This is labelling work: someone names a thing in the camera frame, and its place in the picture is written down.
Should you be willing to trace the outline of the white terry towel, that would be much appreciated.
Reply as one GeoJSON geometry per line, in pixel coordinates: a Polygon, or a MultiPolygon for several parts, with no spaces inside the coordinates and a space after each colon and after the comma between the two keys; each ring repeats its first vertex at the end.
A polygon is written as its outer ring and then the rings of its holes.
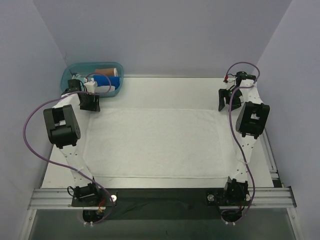
{"type": "Polygon", "coordinates": [[[234,156],[227,116],[202,109],[105,109],[84,152],[94,176],[116,178],[225,178],[234,156]]]}

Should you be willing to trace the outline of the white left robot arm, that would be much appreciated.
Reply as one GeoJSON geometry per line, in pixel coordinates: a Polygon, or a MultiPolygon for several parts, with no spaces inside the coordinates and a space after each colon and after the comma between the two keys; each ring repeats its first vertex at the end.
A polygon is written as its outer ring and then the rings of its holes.
{"type": "Polygon", "coordinates": [[[91,112],[99,113],[100,96],[79,79],[69,79],[68,87],[59,102],[43,111],[49,141],[55,145],[66,160],[63,166],[70,170],[74,187],[73,199],[95,206],[101,201],[99,187],[84,160],[86,137],[91,112]]]}

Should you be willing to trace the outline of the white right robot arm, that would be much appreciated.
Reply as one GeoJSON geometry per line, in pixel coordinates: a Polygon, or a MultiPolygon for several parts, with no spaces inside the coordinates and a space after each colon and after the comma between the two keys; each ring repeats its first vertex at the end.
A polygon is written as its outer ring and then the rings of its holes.
{"type": "Polygon", "coordinates": [[[265,129],[270,106],[260,98],[255,75],[239,71],[234,75],[234,80],[229,81],[230,75],[227,73],[224,78],[227,87],[218,90],[218,111],[227,108],[235,156],[239,161],[221,193],[223,202],[233,205],[250,199],[248,178],[252,177],[252,173],[248,166],[254,146],[265,129]]]}

